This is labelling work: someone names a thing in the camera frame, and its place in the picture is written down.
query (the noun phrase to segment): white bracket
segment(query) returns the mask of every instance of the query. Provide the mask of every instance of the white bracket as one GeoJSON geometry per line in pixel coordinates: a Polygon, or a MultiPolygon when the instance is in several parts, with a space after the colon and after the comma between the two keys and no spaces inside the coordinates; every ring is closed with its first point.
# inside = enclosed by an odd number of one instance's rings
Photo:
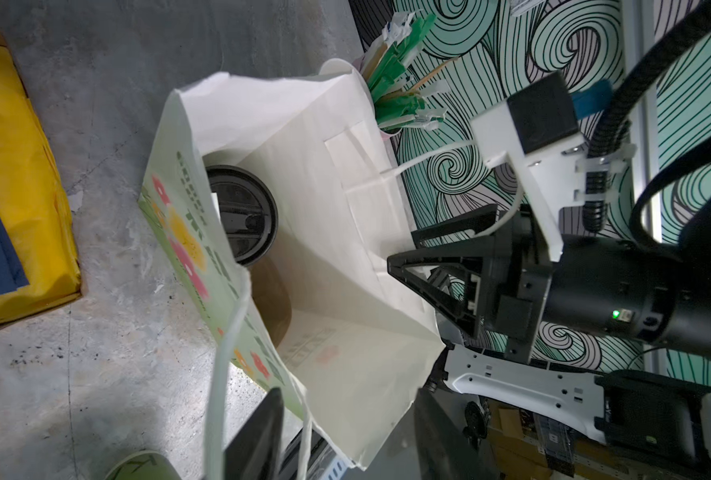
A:
{"type": "Polygon", "coordinates": [[[521,363],[499,360],[456,345],[446,358],[445,380],[459,393],[494,398],[557,420],[596,442],[606,436],[595,428],[595,417],[603,418],[603,387],[592,373],[543,370],[521,363]]]}
{"type": "Polygon", "coordinates": [[[635,153],[634,145],[601,158],[587,158],[581,133],[525,154],[521,147],[506,101],[496,104],[470,122],[478,151],[487,168],[509,162],[529,199],[542,235],[547,241],[550,259],[558,262],[563,253],[563,239],[558,215],[566,206],[581,206],[586,200],[613,201],[615,192],[586,195],[588,171],[624,170],[624,161],[635,153]]]}

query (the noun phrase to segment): white rope handle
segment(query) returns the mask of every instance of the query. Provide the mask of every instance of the white rope handle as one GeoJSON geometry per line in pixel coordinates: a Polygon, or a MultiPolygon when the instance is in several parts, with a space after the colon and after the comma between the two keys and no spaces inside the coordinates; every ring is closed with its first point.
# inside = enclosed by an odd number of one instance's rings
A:
{"type": "Polygon", "coordinates": [[[310,463],[310,444],[312,443],[312,418],[310,417],[310,410],[304,402],[303,408],[305,409],[305,415],[303,418],[303,436],[300,439],[300,456],[297,460],[297,480],[307,479],[307,468],[310,463]]]}
{"type": "Polygon", "coordinates": [[[380,185],[383,181],[388,180],[390,178],[398,177],[404,171],[408,170],[409,168],[414,167],[417,164],[420,164],[421,162],[429,159],[430,157],[435,157],[438,154],[445,154],[448,151],[456,150],[458,148],[473,147],[473,146],[475,146],[475,141],[473,141],[473,140],[456,141],[456,142],[452,142],[450,144],[446,144],[441,148],[437,148],[435,150],[428,151],[427,153],[424,153],[418,157],[415,157],[415,158],[409,160],[408,162],[404,162],[396,168],[391,168],[389,170],[385,170],[385,171],[381,172],[377,178],[372,178],[371,180],[367,180],[367,181],[363,182],[362,184],[358,184],[353,187],[350,187],[349,189],[345,190],[345,193],[350,194],[352,192],[356,192],[358,190],[362,190],[367,187],[373,187],[374,185],[380,185]]]}
{"type": "Polygon", "coordinates": [[[224,480],[225,478],[222,434],[225,427],[225,396],[227,378],[230,374],[230,353],[236,344],[238,332],[241,331],[241,325],[244,323],[244,317],[252,297],[249,271],[240,267],[239,277],[244,283],[244,289],[233,307],[233,312],[230,313],[227,331],[216,347],[214,371],[209,387],[209,403],[207,404],[206,427],[204,429],[204,471],[207,480],[224,480]]]}

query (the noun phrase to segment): yellow flower print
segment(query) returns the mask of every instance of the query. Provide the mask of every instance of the yellow flower print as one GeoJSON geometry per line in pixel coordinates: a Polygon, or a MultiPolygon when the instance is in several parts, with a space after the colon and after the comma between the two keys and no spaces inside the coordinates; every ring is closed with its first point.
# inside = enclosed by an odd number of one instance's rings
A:
{"type": "Polygon", "coordinates": [[[174,235],[174,238],[176,238],[185,251],[188,252],[188,256],[195,266],[205,271],[207,269],[207,258],[201,249],[201,245],[199,245],[195,237],[190,234],[185,220],[182,220],[182,217],[178,215],[172,206],[169,206],[168,213],[169,227],[171,228],[171,233],[174,235]]]}
{"type": "Polygon", "coordinates": [[[241,352],[238,351],[238,349],[235,349],[233,353],[236,354],[236,359],[238,360],[239,365],[241,365],[241,369],[244,370],[244,373],[249,376],[249,378],[254,378],[254,370],[252,370],[252,367],[249,366],[248,363],[246,363],[246,360],[244,360],[244,356],[241,355],[241,352]]]}
{"type": "Polygon", "coordinates": [[[158,208],[158,205],[156,205],[155,202],[150,202],[150,206],[153,207],[153,212],[156,214],[156,217],[158,218],[158,221],[160,222],[161,226],[163,228],[166,228],[166,216],[164,215],[164,212],[162,212],[161,209],[158,208]]]}

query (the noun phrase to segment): pink flower print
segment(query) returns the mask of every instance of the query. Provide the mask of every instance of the pink flower print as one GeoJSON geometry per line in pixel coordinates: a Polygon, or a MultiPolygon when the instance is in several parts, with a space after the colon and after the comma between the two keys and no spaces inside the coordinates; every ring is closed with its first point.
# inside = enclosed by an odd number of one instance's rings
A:
{"type": "Polygon", "coordinates": [[[180,259],[180,263],[182,264],[182,267],[185,269],[185,272],[188,273],[188,278],[190,279],[190,283],[193,283],[193,286],[195,287],[198,294],[201,295],[202,299],[208,300],[209,299],[209,291],[207,290],[207,286],[204,285],[204,282],[201,280],[201,277],[199,277],[198,274],[196,273],[196,266],[193,264],[193,261],[190,259],[190,256],[188,255],[188,252],[185,250],[185,247],[180,245],[178,242],[172,240],[171,237],[167,237],[167,238],[169,240],[169,245],[171,245],[171,248],[174,250],[174,253],[177,255],[177,258],[180,259]]]}
{"type": "Polygon", "coordinates": [[[171,204],[171,200],[169,200],[169,196],[166,195],[166,189],[164,188],[164,183],[161,182],[160,178],[156,177],[155,175],[153,175],[152,178],[153,178],[153,187],[155,187],[156,192],[158,192],[158,196],[161,198],[161,201],[164,202],[164,205],[171,204]]]}
{"type": "Polygon", "coordinates": [[[254,366],[257,367],[257,370],[260,370],[260,373],[265,376],[265,380],[269,379],[270,372],[267,371],[267,367],[265,367],[265,364],[262,363],[262,359],[260,359],[260,356],[257,355],[255,352],[252,352],[252,359],[254,359],[254,366]]]}
{"type": "Polygon", "coordinates": [[[321,353],[319,353],[316,357],[316,362],[320,363],[321,365],[326,365],[339,354],[340,348],[337,345],[327,345],[323,347],[321,353]]]}

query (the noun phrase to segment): yellow bag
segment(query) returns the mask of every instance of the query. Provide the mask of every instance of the yellow bag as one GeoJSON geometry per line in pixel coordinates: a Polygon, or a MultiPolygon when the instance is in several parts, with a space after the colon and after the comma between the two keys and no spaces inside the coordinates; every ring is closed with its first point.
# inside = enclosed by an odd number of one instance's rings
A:
{"type": "Polygon", "coordinates": [[[68,198],[4,45],[0,37],[0,217],[30,284],[0,295],[0,323],[81,296],[68,198]]]}

